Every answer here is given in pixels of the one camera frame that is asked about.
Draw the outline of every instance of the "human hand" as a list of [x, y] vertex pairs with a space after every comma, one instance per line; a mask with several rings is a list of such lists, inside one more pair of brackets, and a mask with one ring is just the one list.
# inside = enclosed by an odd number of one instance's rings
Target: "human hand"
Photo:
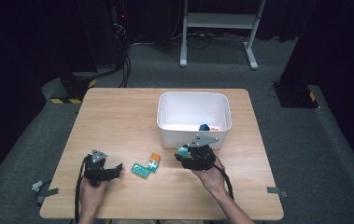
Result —
[[80, 220], [79, 223], [93, 223], [95, 214], [100, 207], [108, 181], [102, 181], [100, 186], [94, 187], [90, 180], [83, 177], [80, 183]]
[[[216, 160], [214, 164], [217, 165], [218, 167], [222, 167], [219, 160]], [[192, 170], [192, 172], [199, 177], [204, 188], [208, 190], [210, 193], [214, 194], [226, 190], [224, 186], [224, 182], [225, 182], [224, 177], [220, 173], [220, 171], [217, 170], [215, 167], [212, 167], [207, 171]]]

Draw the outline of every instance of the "wooden table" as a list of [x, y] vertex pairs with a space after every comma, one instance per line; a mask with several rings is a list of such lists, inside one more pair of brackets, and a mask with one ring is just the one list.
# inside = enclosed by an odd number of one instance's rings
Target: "wooden table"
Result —
[[[248, 92], [236, 89], [90, 89], [50, 185], [59, 193], [46, 198], [40, 215], [74, 216], [80, 165], [96, 148], [108, 155], [105, 168], [124, 165], [106, 190], [98, 218], [225, 219], [197, 176], [176, 161], [177, 150], [160, 144], [157, 106], [166, 91], [219, 92], [228, 98], [233, 126], [215, 154], [226, 167], [235, 201], [252, 219], [281, 219], [278, 195], [267, 192], [276, 184]], [[134, 174], [133, 165], [146, 166], [152, 152], [161, 155], [157, 172], [147, 178]]]

